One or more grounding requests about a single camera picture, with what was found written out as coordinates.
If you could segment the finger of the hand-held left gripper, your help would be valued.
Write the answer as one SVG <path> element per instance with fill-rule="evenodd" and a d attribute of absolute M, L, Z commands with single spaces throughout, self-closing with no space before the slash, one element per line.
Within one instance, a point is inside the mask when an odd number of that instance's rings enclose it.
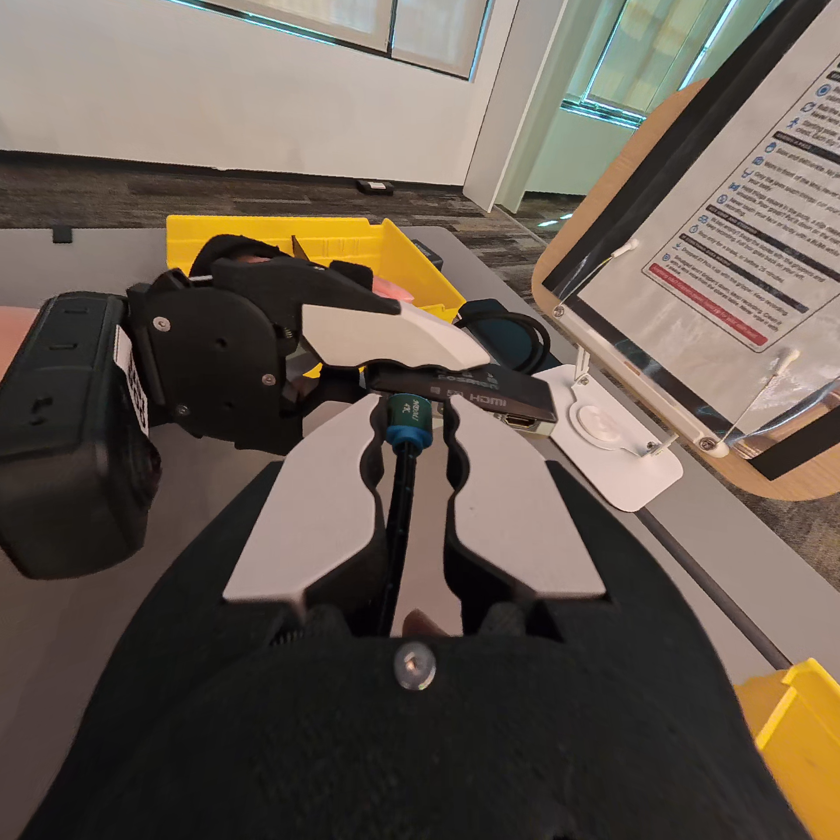
<path fill-rule="evenodd" d="M 335 367 L 391 362 L 410 369 L 471 370 L 491 363 L 464 330 L 409 303 L 399 303 L 391 314 L 304 304 L 301 336 L 321 362 Z"/>

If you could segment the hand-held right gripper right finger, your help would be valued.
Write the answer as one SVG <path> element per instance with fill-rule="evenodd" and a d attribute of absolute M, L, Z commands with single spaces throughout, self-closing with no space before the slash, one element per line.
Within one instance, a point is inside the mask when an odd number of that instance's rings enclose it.
<path fill-rule="evenodd" d="M 455 546 L 529 600 L 590 600 L 602 577 L 549 471 L 518 432 L 461 395 L 451 397 L 445 428 L 456 480 Z"/>

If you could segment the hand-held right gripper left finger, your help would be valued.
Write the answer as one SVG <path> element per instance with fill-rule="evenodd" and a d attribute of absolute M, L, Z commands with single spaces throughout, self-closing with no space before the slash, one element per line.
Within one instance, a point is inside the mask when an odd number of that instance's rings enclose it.
<path fill-rule="evenodd" d="M 228 603 L 370 603 L 385 578 L 383 397 L 369 394 L 285 457 L 223 597 Z"/>

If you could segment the black HDMI cable green plug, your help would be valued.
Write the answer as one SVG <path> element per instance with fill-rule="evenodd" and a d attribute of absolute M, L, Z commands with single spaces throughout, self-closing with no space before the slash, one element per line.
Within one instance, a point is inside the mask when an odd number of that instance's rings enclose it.
<path fill-rule="evenodd" d="M 404 571 L 417 461 L 433 443 L 432 406 L 419 395 L 394 394 L 387 400 L 386 418 L 385 441 L 395 455 L 395 469 L 386 518 L 385 583 L 377 607 L 374 631 L 376 635 L 384 637 L 392 632 Z"/>

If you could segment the dark grey HDMI adapter box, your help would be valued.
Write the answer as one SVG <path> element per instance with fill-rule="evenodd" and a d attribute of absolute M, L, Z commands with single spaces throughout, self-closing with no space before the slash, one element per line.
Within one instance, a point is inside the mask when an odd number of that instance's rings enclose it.
<path fill-rule="evenodd" d="M 364 382 L 373 392 L 422 397 L 438 414 L 447 400 L 462 396 L 509 427 L 536 436 L 549 436 L 559 419 L 547 382 L 498 364 L 446 371 L 374 362 L 364 367 Z"/>

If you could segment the yellow plastic bin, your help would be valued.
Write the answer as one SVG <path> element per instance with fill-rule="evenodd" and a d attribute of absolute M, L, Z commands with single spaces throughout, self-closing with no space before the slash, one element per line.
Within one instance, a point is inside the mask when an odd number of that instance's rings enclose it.
<path fill-rule="evenodd" d="M 365 217 L 170 215 L 165 221 L 166 263 L 188 271 L 201 247 L 216 235 L 241 235 L 292 253 L 296 239 L 306 257 L 368 266 L 413 296 L 413 305 L 453 322 L 466 299 L 425 253 L 391 220 Z"/>
<path fill-rule="evenodd" d="M 814 658 L 735 692 L 756 748 L 814 839 L 839 838 L 839 686 Z"/>

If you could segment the wooden sign board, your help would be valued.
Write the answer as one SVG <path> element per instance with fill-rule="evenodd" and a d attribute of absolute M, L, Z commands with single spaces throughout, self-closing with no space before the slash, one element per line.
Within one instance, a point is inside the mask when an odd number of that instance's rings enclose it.
<path fill-rule="evenodd" d="M 676 396 L 638 369 L 616 340 L 623 336 L 587 306 L 583 288 L 618 257 L 639 254 L 637 234 L 676 197 L 698 160 L 722 162 L 712 150 L 726 129 L 743 120 L 759 127 L 758 90 L 791 66 L 810 79 L 838 56 L 839 2 L 780 2 L 707 80 L 694 82 L 658 106 L 593 186 L 534 270 L 540 308 L 579 347 L 576 376 L 598 364 L 647 408 L 671 434 L 681 436 L 735 487 L 757 497 L 812 501 L 838 493 L 838 380 L 801 417 L 777 431 L 765 429 L 727 446 L 718 419 L 692 408 L 700 401 L 683 385 Z"/>

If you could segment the white instruction sheet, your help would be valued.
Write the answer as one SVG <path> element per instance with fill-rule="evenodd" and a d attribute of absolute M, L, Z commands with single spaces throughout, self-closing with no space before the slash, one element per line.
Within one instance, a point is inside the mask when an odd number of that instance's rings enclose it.
<path fill-rule="evenodd" d="M 838 380 L 838 56 L 791 66 L 580 294 L 660 389 L 696 395 L 727 446 L 777 431 Z"/>

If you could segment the tall corner window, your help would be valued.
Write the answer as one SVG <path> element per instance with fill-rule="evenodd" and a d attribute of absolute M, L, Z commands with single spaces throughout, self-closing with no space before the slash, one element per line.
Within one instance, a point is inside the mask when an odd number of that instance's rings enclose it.
<path fill-rule="evenodd" d="M 604 2 L 560 108 L 635 130 L 672 94 L 713 76 L 779 4 Z"/>

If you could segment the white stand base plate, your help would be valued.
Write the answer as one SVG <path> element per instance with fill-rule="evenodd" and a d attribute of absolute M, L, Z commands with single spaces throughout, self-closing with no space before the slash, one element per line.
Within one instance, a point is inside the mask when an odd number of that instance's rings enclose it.
<path fill-rule="evenodd" d="M 611 506 L 639 511 L 683 476 L 678 436 L 653 433 L 592 374 L 564 364 L 536 378 L 558 416 L 550 440 Z"/>

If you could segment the wide wall window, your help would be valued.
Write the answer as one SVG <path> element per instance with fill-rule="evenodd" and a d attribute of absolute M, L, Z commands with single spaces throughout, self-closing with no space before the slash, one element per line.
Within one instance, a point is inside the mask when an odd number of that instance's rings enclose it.
<path fill-rule="evenodd" d="M 331 46 L 471 80 L 489 1 L 177 1 Z"/>

